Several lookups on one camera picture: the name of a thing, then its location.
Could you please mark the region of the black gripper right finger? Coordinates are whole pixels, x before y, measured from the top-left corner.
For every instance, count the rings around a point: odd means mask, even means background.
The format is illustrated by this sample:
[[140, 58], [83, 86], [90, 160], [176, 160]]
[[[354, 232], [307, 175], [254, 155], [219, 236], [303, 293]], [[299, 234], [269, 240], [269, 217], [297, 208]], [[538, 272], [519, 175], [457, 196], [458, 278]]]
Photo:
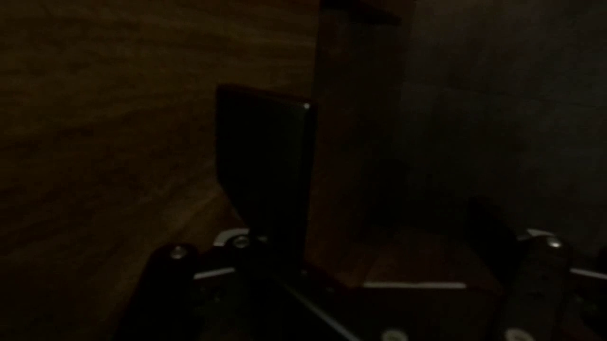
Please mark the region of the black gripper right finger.
[[508, 227], [483, 198], [466, 204], [466, 240], [502, 285], [487, 341], [553, 341], [568, 287], [563, 242]]

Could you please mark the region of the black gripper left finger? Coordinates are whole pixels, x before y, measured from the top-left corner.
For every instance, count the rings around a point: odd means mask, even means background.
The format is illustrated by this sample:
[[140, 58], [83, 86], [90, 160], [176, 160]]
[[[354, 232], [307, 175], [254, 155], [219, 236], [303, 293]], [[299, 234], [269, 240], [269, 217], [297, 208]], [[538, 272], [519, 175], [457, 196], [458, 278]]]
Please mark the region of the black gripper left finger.
[[284, 265], [305, 253], [314, 136], [307, 98], [216, 88], [216, 177], [254, 242]]

